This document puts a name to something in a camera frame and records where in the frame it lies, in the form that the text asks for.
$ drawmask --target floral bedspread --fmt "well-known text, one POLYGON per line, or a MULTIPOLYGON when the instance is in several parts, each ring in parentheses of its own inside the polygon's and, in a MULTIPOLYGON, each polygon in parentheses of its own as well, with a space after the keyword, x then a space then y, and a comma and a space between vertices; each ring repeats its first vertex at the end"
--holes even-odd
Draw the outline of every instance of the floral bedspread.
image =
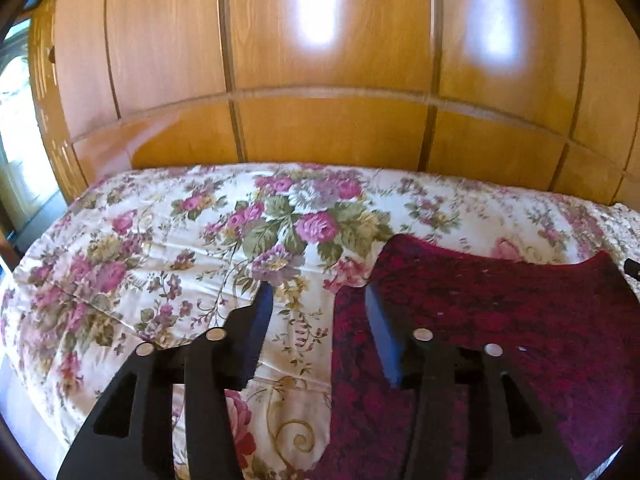
MULTIPOLYGON (((267 280, 276 303, 255 379, 227 405, 246 478, 303 479, 329 441, 334 295, 364 284, 396 233, 539 263, 640 259, 640 214, 622 205, 309 164, 129 171, 96 183, 30 248, 2 302, 2 344, 68 445, 140 342, 184 344, 267 280)), ((182 408, 176 386, 185 479, 182 408)))

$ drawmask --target red lace fabric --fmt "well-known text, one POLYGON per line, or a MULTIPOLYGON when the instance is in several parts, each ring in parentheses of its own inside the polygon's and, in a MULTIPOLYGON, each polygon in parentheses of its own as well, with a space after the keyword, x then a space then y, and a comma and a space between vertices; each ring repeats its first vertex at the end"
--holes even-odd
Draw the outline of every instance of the red lace fabric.
MULTIPOLYGON (((398 235, 371 280, 405 305, 416 326, 452 344, 498 343, 558 419, 587 475, 640 420, 640 307, 606 253, 577 265, 540 266, 444 250, 398 235)), ((336 296, 331 443, 308 473, 315 480, 400 478, 415 407, 382 374, 365 314, 364 290, 336 296)), ((452 416, 450 479, 466 449, 464 391, 452 416)))

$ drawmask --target black bracket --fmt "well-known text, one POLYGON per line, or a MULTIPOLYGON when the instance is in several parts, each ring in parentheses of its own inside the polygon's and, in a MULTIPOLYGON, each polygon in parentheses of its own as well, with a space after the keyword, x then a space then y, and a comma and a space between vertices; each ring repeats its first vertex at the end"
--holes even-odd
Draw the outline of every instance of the black bracket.
POLYGON ((272 309, 273 289, 262 283, 222 328, 175 348, 138 345, 82 425, 58 480, 174 480, 174 384, 185 386, 191 478, 242 480, 225 389, 242 390, 254 376, 272 309))

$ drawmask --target wooden panel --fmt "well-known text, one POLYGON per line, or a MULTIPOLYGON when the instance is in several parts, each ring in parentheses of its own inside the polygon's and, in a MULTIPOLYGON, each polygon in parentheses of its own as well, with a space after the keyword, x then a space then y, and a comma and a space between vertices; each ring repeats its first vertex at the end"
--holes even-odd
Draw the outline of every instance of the wooden panel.
POLYGON ((571 146, 551 191, 609 204, 621 176, 622 172, 604 158, 580 146, 571 146))
POLYGON ((56 69, 72 139, 118 119, 104 39, 104 0, 56 1, 56 69))
POLYGON ((579 0, 444 0, 440 93, 568 134, 581 45, 579 0))
POLYGON ((136 132, 130 146, 134 168, 238 162, 227 103, 161 114, 129 128, 136 132))
POLYGON ((106 9, 123 117, 225 91, 218 0, 107 0, 106 9))
POLYGON ((636 128, 640 41, 614 0, 584 0, 587 63, 575 139, 621 167, 636 128))
POLYGON ((97 130, 74 147, 88 182, 130 168, 238 162, 227 103, 158 110, 97 130))
POLYGON ((430 0, 230 0, 238 88, 427 90, 430 0))
POLYGON ((627 165, 627 170, 629 173, 634 174, 635 176, 640 177, 640 122, 636 127, 636 134, 634 136, 634 145, 631 148, 631 154, 629 156, 629 164, 627 165))
POLYGON ((60 101, 56 66, 51 62, 55 0, 43 0, 31 15, 29 72, 33 105, 51 168, 67 203, 86 189, 76 155, 69 145, 69 131, 60 101))
POLYGON ((427 109, 383 99, 239 102, 250 162, 316 162, 416 170, 427 109))
POLYGON ((640 211, 640 182, 630 180, 627 176, 624 177, 613 202, 620 202, 631 209, 640 211))
POLYGON ((547 190, 563 140, 450 112, 438 112, 428 171, 547 190))

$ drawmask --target metal screw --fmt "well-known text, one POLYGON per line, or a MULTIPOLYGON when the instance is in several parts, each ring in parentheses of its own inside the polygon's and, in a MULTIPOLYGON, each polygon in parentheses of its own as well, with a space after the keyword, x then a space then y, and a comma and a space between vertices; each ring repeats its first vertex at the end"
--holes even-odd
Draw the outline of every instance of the metal screw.
POLYGON ((418 341, 431 341, 433 339, 433 332, 428 328, 416 328, 414 330, 414 337, 418 341))
POLYGON ((153 346, 151 343, 140 343, 136 347, 136 354, 138 354, 140 357, 146 357, 152 354, 155 350, 156 350, 156 347, 153 346))
POLYGON ((207 339, 209 341, 220 341, 226 337, 226 331, 224 328, 212 328, 207 332, 207 339))
POLYGON ((502 347, 496 343, 489 343, 484 347, 484 351, 491 357, 500 357, 502 355, 502 347))

